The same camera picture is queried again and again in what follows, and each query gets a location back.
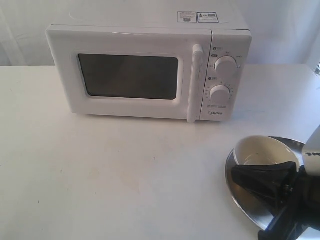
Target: white bowl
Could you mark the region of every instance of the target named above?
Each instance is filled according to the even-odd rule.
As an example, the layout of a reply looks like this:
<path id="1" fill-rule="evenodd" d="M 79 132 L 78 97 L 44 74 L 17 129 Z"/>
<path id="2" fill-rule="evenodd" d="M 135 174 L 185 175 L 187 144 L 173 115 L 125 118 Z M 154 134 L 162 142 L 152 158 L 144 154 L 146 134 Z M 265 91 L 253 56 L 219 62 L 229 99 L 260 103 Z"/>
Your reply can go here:
<path id="1" fill-rule="evenodd" d="M 233 156 L 238 165 L 273 165 L 295 162 L 297 170 L 299 160 L 294 152 L 282 142 L 268 136 L 249 136 L 235 147 Z"/>

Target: white tabletop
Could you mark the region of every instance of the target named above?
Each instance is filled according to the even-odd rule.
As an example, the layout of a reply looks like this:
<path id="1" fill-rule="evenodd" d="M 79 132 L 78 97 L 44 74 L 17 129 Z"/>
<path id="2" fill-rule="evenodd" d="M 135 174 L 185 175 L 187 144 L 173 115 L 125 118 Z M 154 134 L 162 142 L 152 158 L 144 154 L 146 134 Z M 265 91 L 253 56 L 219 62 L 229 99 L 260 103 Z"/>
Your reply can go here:
<path id="1" fill-rule="evenodd" d="M 249 135 L 305 142 L 320 124 L 305 65 L 248 65 L 221 123 L 72 114 L 53 66 L 0 67 L 0 81 L 2 240 L 256 240 L 229 152 Z"/>

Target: black plastic object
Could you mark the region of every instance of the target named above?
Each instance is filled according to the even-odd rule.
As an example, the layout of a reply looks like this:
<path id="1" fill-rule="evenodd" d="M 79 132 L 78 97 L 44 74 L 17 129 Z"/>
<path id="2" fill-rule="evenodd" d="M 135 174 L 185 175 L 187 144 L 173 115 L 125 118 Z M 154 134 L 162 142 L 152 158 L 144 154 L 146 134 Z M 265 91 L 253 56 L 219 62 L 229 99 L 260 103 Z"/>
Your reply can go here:
<path id="1" fill-rule="evenodd" d="M 296 240 L 308 228 L 320 231 L 320 177 L 309 176 L 294 162 L 237 165 L 232 180 L 261 201 L 274 215 L 259 240 Z"/>

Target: label sticker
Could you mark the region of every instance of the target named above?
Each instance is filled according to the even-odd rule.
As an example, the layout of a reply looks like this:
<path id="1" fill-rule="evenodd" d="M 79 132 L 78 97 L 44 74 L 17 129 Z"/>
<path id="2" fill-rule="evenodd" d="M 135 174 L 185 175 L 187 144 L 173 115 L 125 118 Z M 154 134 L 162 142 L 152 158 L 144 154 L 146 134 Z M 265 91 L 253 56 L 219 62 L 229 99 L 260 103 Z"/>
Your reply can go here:
<path id="1" fill-rule="evenodd" d="M 178 11 L 178 23 L 197 23 L 197 13 L 195 11 Z"/>
<path id="2" fill-rule="evenodd" d="M 216 12 L 197 12 L 197 22 L 198 23 L 212 23 L 218 24 L 218 15 Z"/>

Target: control panel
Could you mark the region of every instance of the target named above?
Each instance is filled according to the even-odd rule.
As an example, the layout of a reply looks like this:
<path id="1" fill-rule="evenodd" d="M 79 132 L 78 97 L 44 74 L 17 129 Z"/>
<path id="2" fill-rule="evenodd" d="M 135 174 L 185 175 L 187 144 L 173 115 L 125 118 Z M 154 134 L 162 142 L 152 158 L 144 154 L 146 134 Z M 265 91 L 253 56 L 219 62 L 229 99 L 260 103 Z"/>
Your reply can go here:
<path id="1" fill-rule="evenodd" d="M 207 68 L 201 120 L 230 118 L 251 44 L 248 30 L 215 30 Z"/>

